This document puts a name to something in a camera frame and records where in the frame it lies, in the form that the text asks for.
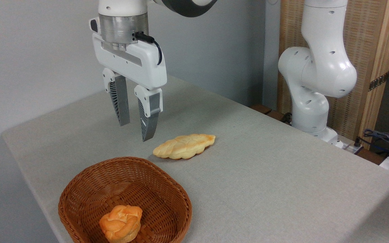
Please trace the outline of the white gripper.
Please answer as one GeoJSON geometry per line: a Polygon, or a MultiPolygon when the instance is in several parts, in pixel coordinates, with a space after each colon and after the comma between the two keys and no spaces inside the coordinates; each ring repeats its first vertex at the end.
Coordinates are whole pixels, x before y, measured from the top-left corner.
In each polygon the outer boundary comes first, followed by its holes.
{"type": "Polygon", "coordinates": [[[155,44],[137,38],[148,34],[147,18],[93,18],[96,58],[103,70],[105,91],[110,95],[120,126],[130,123],[126,78],[136,82],[142,141],[153,138],[159,113],[163,111],[160,87],[167,83],[163,54],[155,44]]]}

